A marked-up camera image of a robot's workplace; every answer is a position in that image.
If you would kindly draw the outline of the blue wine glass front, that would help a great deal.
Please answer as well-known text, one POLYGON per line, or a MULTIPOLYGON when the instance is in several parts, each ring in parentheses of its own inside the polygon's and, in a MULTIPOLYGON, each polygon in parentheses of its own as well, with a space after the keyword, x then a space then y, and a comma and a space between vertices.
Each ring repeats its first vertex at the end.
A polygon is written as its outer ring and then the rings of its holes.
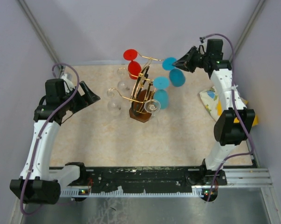
POLYGON ((166 109, 169 104, 169 96, 165 90, 169 86, 169 80, 166 77, 157 77, 153 81, 153 86, 157 89, 153 98, 157 100, 161 107, 160 109, 166 109))

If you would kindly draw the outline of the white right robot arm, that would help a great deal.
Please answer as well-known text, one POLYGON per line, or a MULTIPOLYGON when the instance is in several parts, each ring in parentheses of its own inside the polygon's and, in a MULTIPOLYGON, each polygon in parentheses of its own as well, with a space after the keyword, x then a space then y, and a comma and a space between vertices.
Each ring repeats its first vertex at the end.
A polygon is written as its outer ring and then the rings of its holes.
POLYGON ((215 170, 221 169, 229 154, 248 139, 255 119, 253 109, 247 109, 233 83, 232 66, 223 59, 223 40, 208 39, 206 48, 202 45, 191 49, 172 65, 180 70, 193 73, 203 69, 212 81, 221 103, 222 114, 214 125, 216 144, 205 158, 206 169, 199 173, 203 184, 216 179, 215 170))

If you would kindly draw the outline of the blue wine glass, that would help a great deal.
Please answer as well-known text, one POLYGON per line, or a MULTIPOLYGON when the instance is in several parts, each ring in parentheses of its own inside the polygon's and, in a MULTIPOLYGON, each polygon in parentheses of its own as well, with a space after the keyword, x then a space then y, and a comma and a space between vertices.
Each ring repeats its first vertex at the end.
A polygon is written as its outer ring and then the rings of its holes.
POLYGON ((153 98, 157 100, 161 107, 160 109, 166 109, 169 104, 169 96, 165 90, 169 86, 169 80, 166 77, 157 77, 153 81, 153 86, 157 89, 153 98))
POLYGON ((169 72, 169 80, 174 87, 181 87, 185 84, 185 76, 182 70, 177 69, 173 66, 176 62, 176 58, 168 57, 163 60, 162 67, 164 70, 169 72))

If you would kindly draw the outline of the red plastic wine glass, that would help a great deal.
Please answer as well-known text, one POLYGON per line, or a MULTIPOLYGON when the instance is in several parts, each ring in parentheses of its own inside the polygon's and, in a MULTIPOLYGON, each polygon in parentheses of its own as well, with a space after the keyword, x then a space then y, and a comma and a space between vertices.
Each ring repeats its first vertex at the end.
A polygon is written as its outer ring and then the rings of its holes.
POLYGON ((123 53, 123 58, 129 61, 128 73, 131 79, 137 79, 141 72, 141 65, 135 61, 138 56, 138 52, 135 49, 128 49, 123 53))

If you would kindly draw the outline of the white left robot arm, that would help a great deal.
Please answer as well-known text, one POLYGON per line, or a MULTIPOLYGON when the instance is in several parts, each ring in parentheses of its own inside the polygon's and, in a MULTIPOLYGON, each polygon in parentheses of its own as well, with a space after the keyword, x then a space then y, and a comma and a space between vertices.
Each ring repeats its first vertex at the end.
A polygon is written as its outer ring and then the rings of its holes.
POLYGON ((100 100, 84 81, 79 83, 84 94, 66 78, 45 82, 45 96, 34 111, 34 134, 25 166, 18 179, 10 182, 10 190, 22 204, 56 204, 61 190, 88 180, 82 162, 69 162, 54 174, 49 172, 55 138, 68 111, 76 113, 100 100))

